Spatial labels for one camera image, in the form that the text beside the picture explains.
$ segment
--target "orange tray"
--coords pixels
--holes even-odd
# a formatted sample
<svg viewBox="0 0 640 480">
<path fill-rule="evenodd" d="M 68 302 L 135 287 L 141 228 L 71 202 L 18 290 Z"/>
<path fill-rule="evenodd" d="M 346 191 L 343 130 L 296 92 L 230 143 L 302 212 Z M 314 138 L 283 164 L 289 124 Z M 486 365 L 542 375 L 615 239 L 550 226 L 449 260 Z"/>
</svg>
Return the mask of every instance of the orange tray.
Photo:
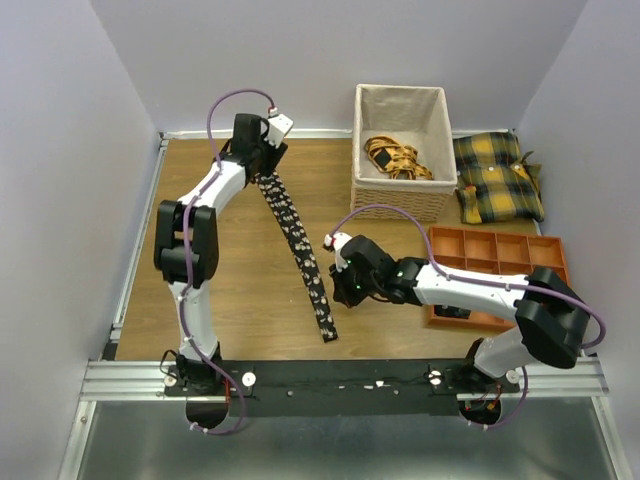
<svg viewBox="0 0 640 480">
<path fill-rule="evenodd" d="M 550 267 L 569 284 L 562 240 L 555 237 L 494 233 L 431 227 L 429 241 L 436 262 L 453 268 L 504 275 L 529 274 L 533 267 Z M 427 325 L 504 332 L 515 324 L 487 313 L 471 312 L 468 319 L 436 315 L 427 307 Z"/>
</svg>

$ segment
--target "white basket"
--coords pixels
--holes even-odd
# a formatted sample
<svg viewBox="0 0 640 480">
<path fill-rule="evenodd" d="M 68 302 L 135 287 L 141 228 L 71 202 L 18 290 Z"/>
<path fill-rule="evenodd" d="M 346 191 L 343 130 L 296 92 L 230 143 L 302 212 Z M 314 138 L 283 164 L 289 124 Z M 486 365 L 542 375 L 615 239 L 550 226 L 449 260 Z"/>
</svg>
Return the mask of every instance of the white basket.
<svg viewBox="0 0 640 480">
<path fill-rule="evenodd" d="M 434 180 L 393 180 L 367 157 L 365 142 L 387 135 L 418 150 L 418 163 Z M 439 87 L 358 85 L 353 129 L 351 209 L 372 203 L 404 208 L 420 220 L 436 221 L 456 189 L 451 125 L 444 90 Z M 364 217 L 398 218 L 389 211 L 368 210 Z"/>
</svg>

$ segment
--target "yellow and black plaid cloth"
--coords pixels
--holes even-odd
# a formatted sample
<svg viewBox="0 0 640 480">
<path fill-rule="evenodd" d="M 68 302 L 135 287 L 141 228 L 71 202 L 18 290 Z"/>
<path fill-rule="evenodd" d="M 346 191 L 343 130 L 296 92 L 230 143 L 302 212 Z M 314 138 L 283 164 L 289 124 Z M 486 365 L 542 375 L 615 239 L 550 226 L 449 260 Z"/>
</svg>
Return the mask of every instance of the yellow and black plaid cloth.
<svg viewBox="0 0 640 480">
<path fill-rule="evenodd" d="M 458 198 L 464 223 L 489 223 L 514 218 L 544 220 L 538 175 L 520 154 L 518 137 L 490 132 L 453 141 L 458 169 Z"/>
</svg>

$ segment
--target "wall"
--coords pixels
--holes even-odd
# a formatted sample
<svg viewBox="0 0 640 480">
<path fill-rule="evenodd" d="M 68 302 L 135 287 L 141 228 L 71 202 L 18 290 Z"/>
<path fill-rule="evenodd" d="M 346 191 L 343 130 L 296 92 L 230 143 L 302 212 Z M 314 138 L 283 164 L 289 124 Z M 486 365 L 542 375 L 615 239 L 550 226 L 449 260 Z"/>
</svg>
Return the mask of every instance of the wall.
<svg viewBox="0 0 640 480">
<path fill-rule="evenodd" d="M 56 478 L 158 147 L 86 0 L 0 6 L 0 465 Z"/>
<path fill-rule="evenodd" d="M 638 2 L 590 0 L 519 128 L 544 164 L 543 230 L 563 237 L 577 291 L 609 323 L 599 354 L 638 476 L 639 21 Z"/>
<path fill-rule="evenodd" d="M 358 83 L 443 86 L 454 128 L 513 127 L 586 0 L 91 2 L 156 126 L 179 131 L 246 86 L 298 128 L 352 128 Z"/>
</svg>

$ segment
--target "wooden tabletop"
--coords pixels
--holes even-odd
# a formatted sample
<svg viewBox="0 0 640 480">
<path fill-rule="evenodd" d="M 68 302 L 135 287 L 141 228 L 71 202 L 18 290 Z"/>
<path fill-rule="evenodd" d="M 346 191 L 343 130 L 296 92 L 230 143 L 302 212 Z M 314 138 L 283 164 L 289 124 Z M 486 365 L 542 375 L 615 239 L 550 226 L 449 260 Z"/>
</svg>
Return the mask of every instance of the wooden tabletop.
<svg viewBox="0 0 640 480">
<path fill-rule="evenodd" d="M 290 140 L 278 172 L 300 214 L 329 297 L 331 254 L 324 236 L 349 213 L 351 140 Z M 211 163 L 206 140 L 169 143 L 154 209 L 136 272 L 118 360 L 159 360 L 177 349 L 175 306 L 153 266 L 155 211 L 162 200 L 188 193 Z M 451 197 L 438 224 L 460 226 Z M 532 221 L 476 228 L 535 234 Z M 359 220 L 343 231 L 370 237 L 394 258 L 424 256 L 420 234 L 408 221 Z M 325 344 L 287 243 L 258 188 L 249 185 L 218 218 L 220 261 L 211 282 L 211 309 L 222 355 L 228 359 L 425 358 L 464 355 L 486 332 L 426 328 L 425 312 L 409 305 L 365 301 L 347 309 L 332 304 L 339 340 Z"/>
</svg>

